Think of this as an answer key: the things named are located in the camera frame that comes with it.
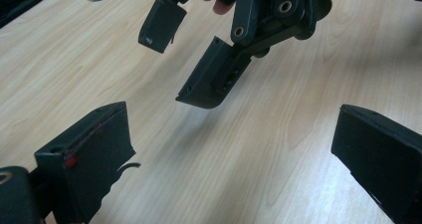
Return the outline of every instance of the wooden tabletop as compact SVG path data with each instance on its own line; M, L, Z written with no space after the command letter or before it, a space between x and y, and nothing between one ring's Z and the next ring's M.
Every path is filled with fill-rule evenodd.
M126 101L141 162L92 223L390 223L330 153L338 109L422 132L422 3L333 0L306 41L254 59L224 103L177 93L233 11L191 0L164 54L137 43L154 0L44 0L0 30L0 166L95 108Z

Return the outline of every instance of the wood grain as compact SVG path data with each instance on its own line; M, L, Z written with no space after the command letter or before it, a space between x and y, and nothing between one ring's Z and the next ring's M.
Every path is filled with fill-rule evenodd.
M160 55L137 44L152 3L45 0L0 30L0 166L32 170L79 118L127 101L142 167L93 223L390 223L329 149L342 104L422 132L421 3L333 0L311 39L254 60L210 111L174 98L233 14L191 0Z

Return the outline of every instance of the red mark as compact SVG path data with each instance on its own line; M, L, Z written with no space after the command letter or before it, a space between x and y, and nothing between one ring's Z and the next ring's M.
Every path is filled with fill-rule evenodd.
M66 167L74 167L76 164L78 163L78 159L75 156L70 156L67 160L66 160Z

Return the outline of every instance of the black plastic arm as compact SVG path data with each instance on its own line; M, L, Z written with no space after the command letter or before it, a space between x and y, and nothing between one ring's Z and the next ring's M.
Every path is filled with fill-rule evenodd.
M340 109L331 152L395 223L422 223L422 135L367 109Z
M140 30L140 44L164 52L186 14L177 1L155 2ZM308 39L330 8L330 0L237 0L231 29L234 45L215 38L176 100L205 109L217 107L252 57L262 58L271 46L292 37Z
M58 223L89 223L134 154L125 103L90 112L35 153L31 173L0 168L0 222L43 223L53 211Z

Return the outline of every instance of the light wood surface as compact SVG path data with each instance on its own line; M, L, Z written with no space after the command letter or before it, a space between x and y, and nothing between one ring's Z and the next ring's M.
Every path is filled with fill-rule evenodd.
M154 0L45 0L0 30L0 166L126 101L142 163L92 223L390 223L330 153L351 104L422 132L422 3L333 0L307 41L255 59L224 103L174 100L232 13L191 0L173 45L137 44Z

